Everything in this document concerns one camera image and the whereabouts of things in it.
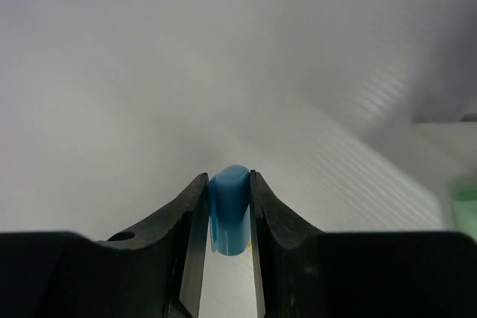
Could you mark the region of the blue marker cap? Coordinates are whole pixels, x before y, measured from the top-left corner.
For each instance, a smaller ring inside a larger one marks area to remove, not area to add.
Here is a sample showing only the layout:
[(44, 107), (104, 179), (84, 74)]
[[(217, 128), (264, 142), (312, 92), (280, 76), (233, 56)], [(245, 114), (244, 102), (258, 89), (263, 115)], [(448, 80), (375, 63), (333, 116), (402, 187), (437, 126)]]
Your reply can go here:
[(242, 254), (250, 240), (250, 171), (231, 165), (214, 175), (208, 201), (212, 251)]

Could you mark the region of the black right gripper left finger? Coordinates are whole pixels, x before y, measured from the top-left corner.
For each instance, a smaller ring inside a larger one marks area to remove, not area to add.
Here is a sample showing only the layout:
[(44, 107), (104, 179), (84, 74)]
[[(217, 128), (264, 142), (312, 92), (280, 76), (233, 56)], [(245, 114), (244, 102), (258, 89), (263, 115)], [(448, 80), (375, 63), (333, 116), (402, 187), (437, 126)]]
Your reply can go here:
[(105, 241), (1, 235), (3, 317), (196, 317), (208, 225), (206, 174)]

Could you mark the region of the green marker cap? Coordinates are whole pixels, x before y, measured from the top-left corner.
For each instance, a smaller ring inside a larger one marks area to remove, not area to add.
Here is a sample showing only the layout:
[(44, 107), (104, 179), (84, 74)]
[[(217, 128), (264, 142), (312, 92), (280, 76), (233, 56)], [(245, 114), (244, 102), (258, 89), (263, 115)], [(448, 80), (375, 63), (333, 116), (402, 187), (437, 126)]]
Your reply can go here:
[(456, 225), (462, 232), (476, 236), (476, 187), (460, 186), (453, 201)]

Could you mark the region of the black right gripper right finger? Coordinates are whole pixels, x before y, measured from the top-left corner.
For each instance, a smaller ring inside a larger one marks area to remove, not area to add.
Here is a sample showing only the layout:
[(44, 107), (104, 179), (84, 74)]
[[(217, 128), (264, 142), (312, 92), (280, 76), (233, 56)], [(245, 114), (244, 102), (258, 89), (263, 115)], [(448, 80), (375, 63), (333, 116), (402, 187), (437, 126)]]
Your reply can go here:
[(476, 243), (460, 232), (319, 230), (250, 175), (260, 317), (474, 317)]

